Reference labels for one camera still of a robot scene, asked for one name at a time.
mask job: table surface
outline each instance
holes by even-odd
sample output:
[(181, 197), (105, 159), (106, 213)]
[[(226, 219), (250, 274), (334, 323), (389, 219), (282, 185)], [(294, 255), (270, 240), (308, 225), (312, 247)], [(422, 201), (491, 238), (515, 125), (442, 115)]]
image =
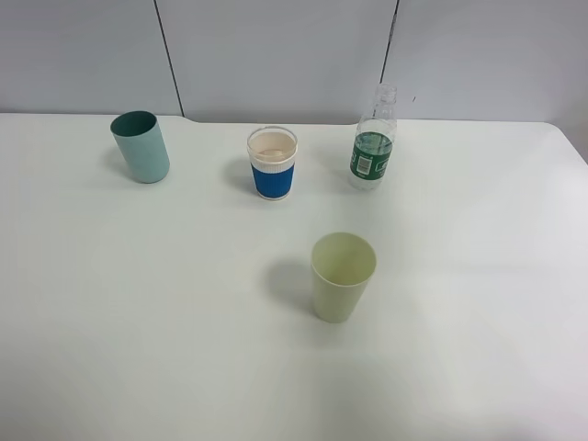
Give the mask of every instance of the table surface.
[[(399, 121), (383, 184), (354, 126), (292, 125), (290, 195), (255, 125), (162, 117), (142, 185), (110, 116), (0, 116), (0, 433), (32, 440), (585, 440), (588, 166), (543, 123)], [(379, 267), (350, 321), (310, 252)]]

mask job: light blue cup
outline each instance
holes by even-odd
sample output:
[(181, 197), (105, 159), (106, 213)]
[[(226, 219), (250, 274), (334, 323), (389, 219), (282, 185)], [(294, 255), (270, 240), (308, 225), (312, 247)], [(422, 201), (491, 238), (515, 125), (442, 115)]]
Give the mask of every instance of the light blue cup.
[(135, 179), (151, 184), (165, 178), (169, 157), (153, 113), (137, 110), (120, 115), (110, 131)]

